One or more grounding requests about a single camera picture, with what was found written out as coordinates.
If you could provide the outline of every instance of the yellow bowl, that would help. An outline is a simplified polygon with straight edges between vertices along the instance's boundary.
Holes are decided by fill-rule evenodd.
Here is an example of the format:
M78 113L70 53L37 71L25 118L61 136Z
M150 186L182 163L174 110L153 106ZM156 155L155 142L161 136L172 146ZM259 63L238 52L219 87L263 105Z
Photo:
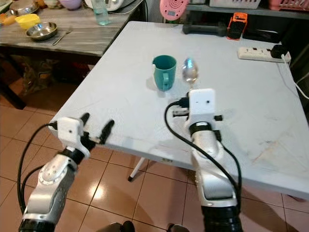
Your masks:
M15 21L20 25L22 29L25 30L41 22L40 17L38 17L36 14L26 14L23 16L19 16L15 19Z

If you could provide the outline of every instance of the white power strip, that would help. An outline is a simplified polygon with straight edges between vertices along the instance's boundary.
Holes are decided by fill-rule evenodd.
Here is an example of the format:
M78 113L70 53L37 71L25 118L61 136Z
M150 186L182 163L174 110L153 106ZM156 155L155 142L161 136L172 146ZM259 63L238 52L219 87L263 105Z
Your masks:
M270 54L270 49L262 49L255 47L240 47L237 51L239 59L252 59L252 60L261 60L261 61L270 61L277 63L284 63L281 58L273 58ZM291 55L289 52L285 55L285 61L291 61Z

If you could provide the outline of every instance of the white basket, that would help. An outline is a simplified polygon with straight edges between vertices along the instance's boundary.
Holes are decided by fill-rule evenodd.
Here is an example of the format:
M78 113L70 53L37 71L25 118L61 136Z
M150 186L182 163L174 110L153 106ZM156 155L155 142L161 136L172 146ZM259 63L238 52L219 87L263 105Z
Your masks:
M226 8L242 8L256 9L261 0L210 0L209 6L226 7Z

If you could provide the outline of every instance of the teal mug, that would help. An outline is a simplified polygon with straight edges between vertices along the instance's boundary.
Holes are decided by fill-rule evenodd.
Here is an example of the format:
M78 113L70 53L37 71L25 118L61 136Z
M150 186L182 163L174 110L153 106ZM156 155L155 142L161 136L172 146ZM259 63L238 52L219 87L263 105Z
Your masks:
M172 88L175 81L176 60L174 57L161 55L153 60L154 81L161 91Z

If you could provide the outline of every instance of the floor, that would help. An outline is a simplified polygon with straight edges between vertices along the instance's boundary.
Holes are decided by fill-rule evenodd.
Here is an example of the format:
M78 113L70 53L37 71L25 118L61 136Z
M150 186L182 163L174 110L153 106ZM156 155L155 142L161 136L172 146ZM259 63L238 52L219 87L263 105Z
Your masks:
M11 88L19 93L20 80ZM76 86L55 84L25 98L24 110L14 109L0 97L0 226L17 231L19 211L17 165L26 142L41 124L49 122ZM62 149L60 142L43 130L34 139L24 161L22 178L46 163ZM137 232L163 232L169 223L182 224L191 232L202 232L202 215L189 170L146 161L133 182L127 177L139 160L106 148L95 148L84 160L67 202L57 232L94 232L112 222L132 220ZM36 186L37 173L26 187L28 199ZM307 232L309 202L272 191L245 186L241 221L246 232Z

